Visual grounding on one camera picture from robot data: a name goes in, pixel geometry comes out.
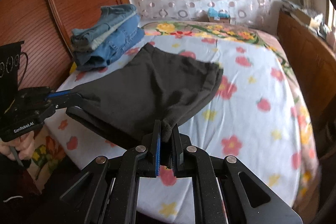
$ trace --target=triangular cutout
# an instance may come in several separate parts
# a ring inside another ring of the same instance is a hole
[[[268,203],[271,198],[245,172],[240,172],[239,178],[243,184],[247,198],[252,208]]]

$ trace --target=person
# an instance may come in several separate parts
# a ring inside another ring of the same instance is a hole
[[[15,147],[23,163],[19,166],[10,150]],[[22,223],[22,218],[29,213],[26,199],[17,192],[17,183],[22,173],[31,164],[34,152],[34,132],[22,135],[10,142],[0,141],[0,222],[7,224]]]

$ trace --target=folded clothing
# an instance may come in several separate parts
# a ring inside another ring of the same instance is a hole
[[[126,20],[111,33],[93,52],[73,52],[77,70],[91,70],[107,67],[117,61],[128,49],[144,37],[144,30],[138,28],[139,15]]]
[[[176,124],[185,123],[213,99],[222,74],[217,64],[146,44],[124,68],[72,91],[84,98],[85,112],[110,126],[108,139],[127,149],[122,140],[140,143],[156,119],[162,121],[161,140],[168,142]],[[87,126],[83,117],[71,117]]]
[[[98,22],[89,29],[73,29],[71,44],[77,52],[94,51],[111,33],[127,19],[136,15],[132,4],[102,6]]]

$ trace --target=human hand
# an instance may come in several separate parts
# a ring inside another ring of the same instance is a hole
[[[15,160],[13,153],[9,149],[10,146],[19,151],[20,160],[29,160],[34,152],[34,132],[31,131],[7,143],[0,141],[0,153],[11,160]]]

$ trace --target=wooden dresser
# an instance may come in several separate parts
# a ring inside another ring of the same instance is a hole
[[[336,58],[326,43],[280,12],[278,37],[293,68],[315,132],[336,117]]]

